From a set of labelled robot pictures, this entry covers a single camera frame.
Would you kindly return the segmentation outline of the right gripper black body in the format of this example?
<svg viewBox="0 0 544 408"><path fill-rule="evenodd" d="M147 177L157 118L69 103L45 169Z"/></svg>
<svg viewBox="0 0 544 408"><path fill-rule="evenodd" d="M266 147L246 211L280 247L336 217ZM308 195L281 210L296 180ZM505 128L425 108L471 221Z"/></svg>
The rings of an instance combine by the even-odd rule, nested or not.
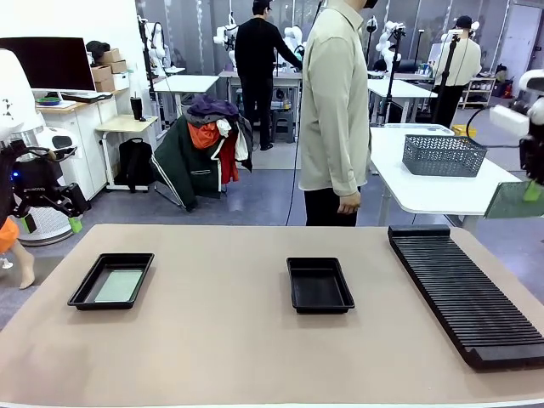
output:
<svg viewBox="0 0 544 408"><path fill-rule="evenodd" d="M534 137L520 140L520 167L526 176L536 183L544 184L544 145Z"/></svg>

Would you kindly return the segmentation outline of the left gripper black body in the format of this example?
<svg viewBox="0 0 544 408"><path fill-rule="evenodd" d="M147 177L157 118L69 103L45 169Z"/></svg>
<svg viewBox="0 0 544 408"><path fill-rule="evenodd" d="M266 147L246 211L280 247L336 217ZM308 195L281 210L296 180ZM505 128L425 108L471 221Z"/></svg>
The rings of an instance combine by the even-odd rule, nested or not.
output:
<svg viewBox="0 0 544 408"><path fill-rule="evenodd" d="M50 207L53 187L60 186L60 165L53 150L12 142L1 148L1 214L10 215L12 203Z"/></svg>

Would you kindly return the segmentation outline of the person's right hand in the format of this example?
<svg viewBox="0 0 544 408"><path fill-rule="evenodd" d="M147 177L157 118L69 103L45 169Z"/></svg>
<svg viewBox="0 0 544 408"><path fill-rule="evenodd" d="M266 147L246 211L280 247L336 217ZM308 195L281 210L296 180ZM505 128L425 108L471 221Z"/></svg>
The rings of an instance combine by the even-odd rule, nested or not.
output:
<svg viewBox="0 0 544 408"><path fill-rule="evenodd" d="M357 213L360 208L360 203L361 197L358 190L350 195L342 195L339 197L339 207L337 212L343 215L351 215Z"/></svg>

